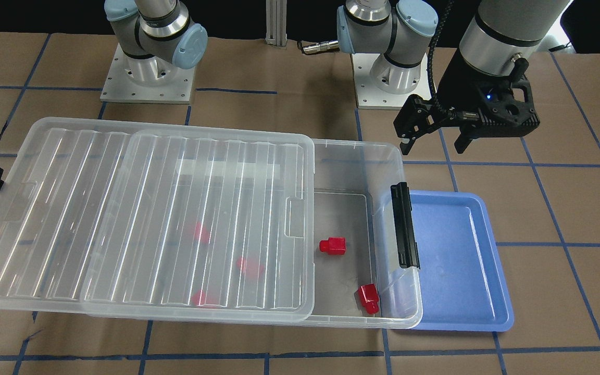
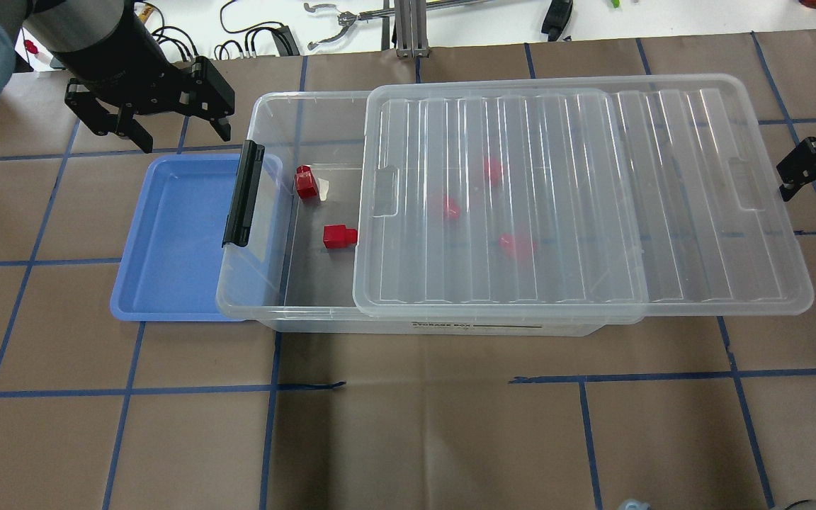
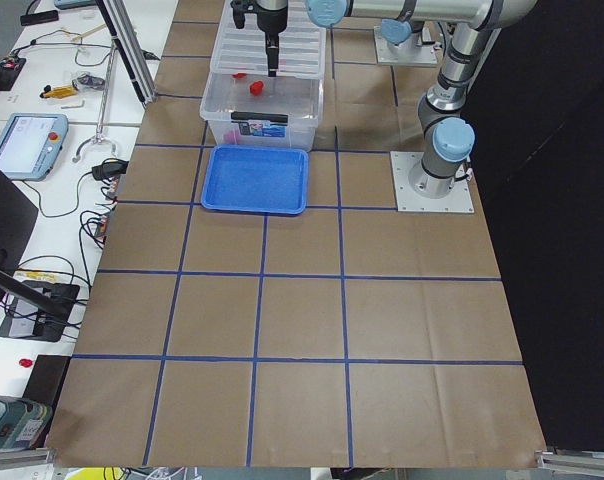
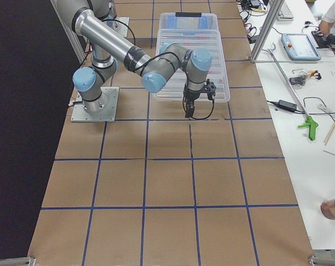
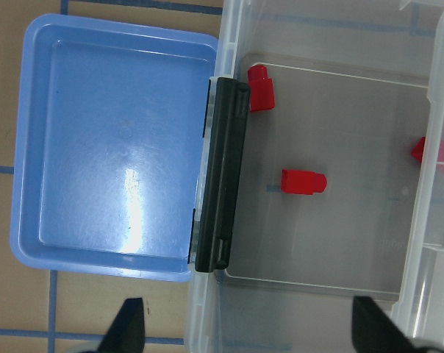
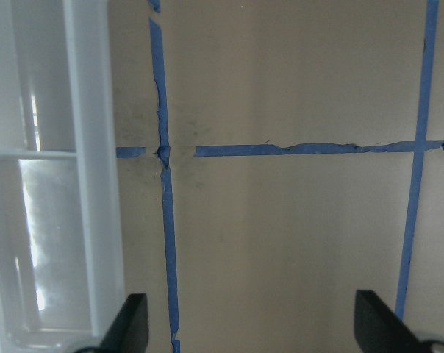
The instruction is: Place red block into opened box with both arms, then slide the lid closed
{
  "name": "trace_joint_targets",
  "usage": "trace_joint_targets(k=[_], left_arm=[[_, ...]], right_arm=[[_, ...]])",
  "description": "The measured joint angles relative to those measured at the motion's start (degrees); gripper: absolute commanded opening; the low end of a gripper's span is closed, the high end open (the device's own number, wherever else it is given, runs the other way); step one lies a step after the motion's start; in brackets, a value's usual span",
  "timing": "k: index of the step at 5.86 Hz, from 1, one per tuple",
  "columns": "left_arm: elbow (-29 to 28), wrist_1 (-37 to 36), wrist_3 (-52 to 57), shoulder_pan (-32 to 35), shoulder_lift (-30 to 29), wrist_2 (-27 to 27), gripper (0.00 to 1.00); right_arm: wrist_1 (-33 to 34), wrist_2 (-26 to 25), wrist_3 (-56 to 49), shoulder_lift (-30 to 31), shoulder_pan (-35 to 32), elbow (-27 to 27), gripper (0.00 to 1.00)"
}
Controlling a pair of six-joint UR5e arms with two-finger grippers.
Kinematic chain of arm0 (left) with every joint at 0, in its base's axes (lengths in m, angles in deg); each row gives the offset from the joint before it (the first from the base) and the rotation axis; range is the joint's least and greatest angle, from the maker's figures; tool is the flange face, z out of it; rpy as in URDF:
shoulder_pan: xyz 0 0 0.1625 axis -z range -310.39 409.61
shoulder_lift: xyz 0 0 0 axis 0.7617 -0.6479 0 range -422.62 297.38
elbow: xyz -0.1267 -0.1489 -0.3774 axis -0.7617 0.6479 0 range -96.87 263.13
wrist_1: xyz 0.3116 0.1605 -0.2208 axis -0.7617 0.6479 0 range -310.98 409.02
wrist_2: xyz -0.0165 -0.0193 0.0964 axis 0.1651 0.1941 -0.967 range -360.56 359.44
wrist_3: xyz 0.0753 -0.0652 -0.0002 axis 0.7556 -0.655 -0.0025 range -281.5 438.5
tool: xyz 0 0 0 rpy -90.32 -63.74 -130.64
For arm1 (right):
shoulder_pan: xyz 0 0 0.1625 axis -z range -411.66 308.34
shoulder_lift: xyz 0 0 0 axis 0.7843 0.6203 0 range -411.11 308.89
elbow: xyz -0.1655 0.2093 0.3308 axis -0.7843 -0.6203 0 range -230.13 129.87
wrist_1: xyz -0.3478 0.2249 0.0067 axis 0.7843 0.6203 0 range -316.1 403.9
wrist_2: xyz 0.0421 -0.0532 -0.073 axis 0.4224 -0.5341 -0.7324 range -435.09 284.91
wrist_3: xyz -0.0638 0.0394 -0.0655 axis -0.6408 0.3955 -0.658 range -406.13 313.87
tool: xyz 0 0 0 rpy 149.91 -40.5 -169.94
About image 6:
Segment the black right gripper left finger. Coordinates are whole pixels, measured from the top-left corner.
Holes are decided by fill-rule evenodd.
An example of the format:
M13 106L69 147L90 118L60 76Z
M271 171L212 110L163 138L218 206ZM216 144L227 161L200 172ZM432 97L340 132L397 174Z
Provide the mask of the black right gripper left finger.
M148 341L147 295L130 294L100 342L99 352L144 353Z

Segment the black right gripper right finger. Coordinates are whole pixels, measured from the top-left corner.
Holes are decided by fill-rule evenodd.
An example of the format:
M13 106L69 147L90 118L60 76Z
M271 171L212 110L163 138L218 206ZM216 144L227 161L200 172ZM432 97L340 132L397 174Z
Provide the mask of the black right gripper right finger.
M357 290L354 338L362 352L432 352L436 340L420 341L373 290Z

